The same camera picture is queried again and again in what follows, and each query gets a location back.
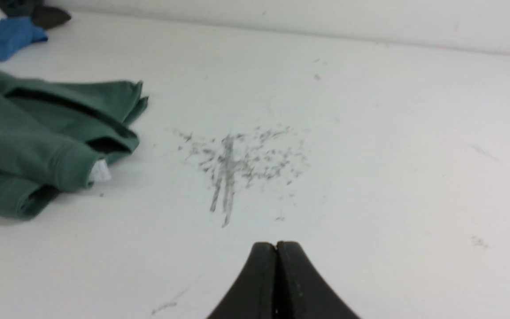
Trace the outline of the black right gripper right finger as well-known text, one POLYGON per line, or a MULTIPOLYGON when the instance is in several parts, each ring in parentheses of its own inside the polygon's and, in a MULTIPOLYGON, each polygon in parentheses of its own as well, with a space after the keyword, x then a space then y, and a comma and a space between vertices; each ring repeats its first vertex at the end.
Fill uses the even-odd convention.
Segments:
POLYGON ((277 253, 278 319, 358 319, 314 268, 299 243, 278 242, 277 253))

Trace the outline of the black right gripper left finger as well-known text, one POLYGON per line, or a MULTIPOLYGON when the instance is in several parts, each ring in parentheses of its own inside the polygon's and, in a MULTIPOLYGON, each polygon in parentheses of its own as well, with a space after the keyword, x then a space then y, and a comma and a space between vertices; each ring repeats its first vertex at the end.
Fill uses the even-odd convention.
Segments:
POLYGON ((277 262, 274 245, 255 243, 235 282, 209 318, 272 319, 277 262))

